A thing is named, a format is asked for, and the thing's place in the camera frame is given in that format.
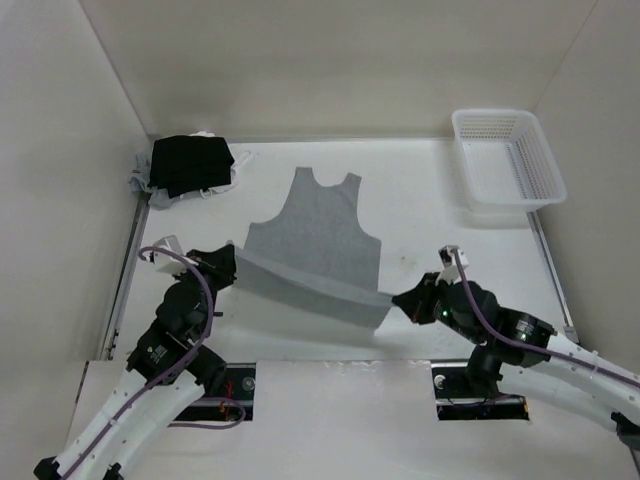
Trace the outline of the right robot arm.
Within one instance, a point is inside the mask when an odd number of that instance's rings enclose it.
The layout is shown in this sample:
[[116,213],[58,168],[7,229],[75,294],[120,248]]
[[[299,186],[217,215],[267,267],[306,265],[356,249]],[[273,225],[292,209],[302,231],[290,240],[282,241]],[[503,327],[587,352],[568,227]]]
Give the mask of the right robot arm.
[[441,322],[474,345],[463,373],[444,382],[456,395],[536,398],[583,416],[639,447],[639,378],[557,332],[504,307],[473,281],[447,283],[427,273],[393,304],[415,324]]

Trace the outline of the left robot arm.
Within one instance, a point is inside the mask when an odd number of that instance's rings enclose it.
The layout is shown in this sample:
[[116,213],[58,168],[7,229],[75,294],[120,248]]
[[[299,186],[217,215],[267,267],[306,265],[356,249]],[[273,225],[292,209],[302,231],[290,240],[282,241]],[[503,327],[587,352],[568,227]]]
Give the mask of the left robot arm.
[[223,390],[227,363],[204,342],[220,315],[218,292],[236,280],[235,248],[182,253],[174,245],[166,237],[139,250],[174,282],[99,412],[63,452],[38,462],[36,478],[123,479],[184,409]]

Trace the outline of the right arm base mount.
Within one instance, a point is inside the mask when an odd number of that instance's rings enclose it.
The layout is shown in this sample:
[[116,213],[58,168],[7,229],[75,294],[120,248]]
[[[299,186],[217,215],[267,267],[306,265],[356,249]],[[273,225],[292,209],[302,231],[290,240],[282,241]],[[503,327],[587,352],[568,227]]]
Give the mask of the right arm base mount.
[[497,360],[472,356],[467,360],[431,363],[432,385],[439,421],[528,421],[523,396],[505,394],[497,387]]

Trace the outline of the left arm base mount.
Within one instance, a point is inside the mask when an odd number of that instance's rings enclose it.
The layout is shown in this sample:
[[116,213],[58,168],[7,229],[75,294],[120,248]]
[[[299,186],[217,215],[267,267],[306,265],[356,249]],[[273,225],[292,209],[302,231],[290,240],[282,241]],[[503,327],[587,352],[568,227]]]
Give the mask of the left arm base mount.
[[241,417],[240,406],[245,411],[244,420],[252,421],[255,391],[256,364],[229,364],[219,387],[183,410],[175,422],[232,423]]

